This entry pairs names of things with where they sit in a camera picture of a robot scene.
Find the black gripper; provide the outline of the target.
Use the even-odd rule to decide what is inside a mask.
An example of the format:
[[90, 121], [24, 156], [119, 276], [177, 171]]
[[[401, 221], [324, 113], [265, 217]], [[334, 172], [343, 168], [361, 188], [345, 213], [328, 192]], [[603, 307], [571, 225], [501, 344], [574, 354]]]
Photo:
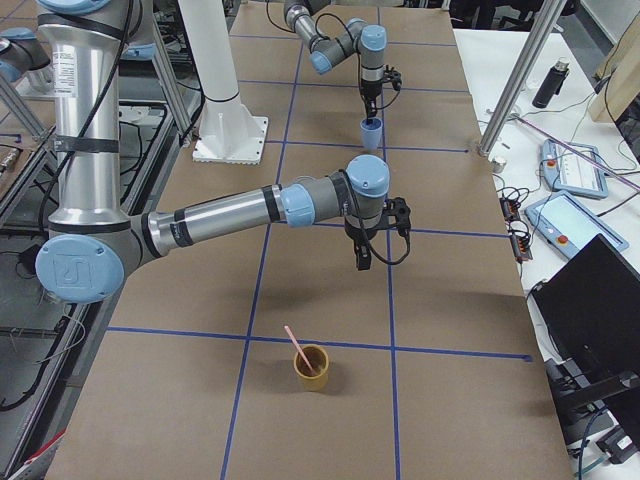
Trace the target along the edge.
[[379, 225], [370, 228], [363, 228], [350, 222], [344, 223], [347, 236], [354, 242], [354, 254], [356, 260], [356, 269], [358, 271], [367, 271], [371, 268], [371, 241], [380, 230]]
[[360, 94], [363, 99], [366, 119], [372, 120], [377, 116], [376, 100], [381, 95], [383, 81], [381, 79], [360, 79]]

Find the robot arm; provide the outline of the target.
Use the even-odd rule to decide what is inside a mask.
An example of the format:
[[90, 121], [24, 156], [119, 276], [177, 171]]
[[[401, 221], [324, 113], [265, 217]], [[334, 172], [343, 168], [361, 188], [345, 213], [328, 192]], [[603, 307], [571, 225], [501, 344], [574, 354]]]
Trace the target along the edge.
[[290, 30], [296, 33], [309, 50], [309, 59], [320, 75], [356, 55], [359, 58], [358, 88], [365, 108], [365, 123], [371, 125], [378, 111], [377, 104], [383, 85], [391, 83], [401, 89], [401, 76], [385, 63], [387, 31], [379, 24], [370, 24], [360, 18], [342, 23], [343, 32], [331, 38], [319, 27], [319, 20], [327, 1], [286, 1], [283, 17]]
[[[155, 50], [151, 1], [36, 1], [38, 24], [53, 54], [59, 206], [48, 217], [49, 239], [35, 270], [45, 290], [63, 301], [89, 304], [111, 296], [144, 264], [176, 248], [269, 223], [311, 226], [345, 218], [358, 270], [370, 268], [370, 240], [391, 228], [395, 201], [386, 201], [390, 172], [363, 154], [346, 170], [289, 185], [187, 206], [172, 213], [127, 215], [120, 202], [118, 64], [125, 48]], [[204, 97], [194, 160], [256, 164], [268, 119], [252, 116], [239, 94], [228, 27], [220, 1], [179, 1]], [[368, 118], [392, 73], [385, 71], [384, 27], [350, 20], [345, 33], [321, 39], [311, 17], [330, 1], [286, 1], [285, 21], [311, 49], [319, 73], [360, 55], [360, 88]]]

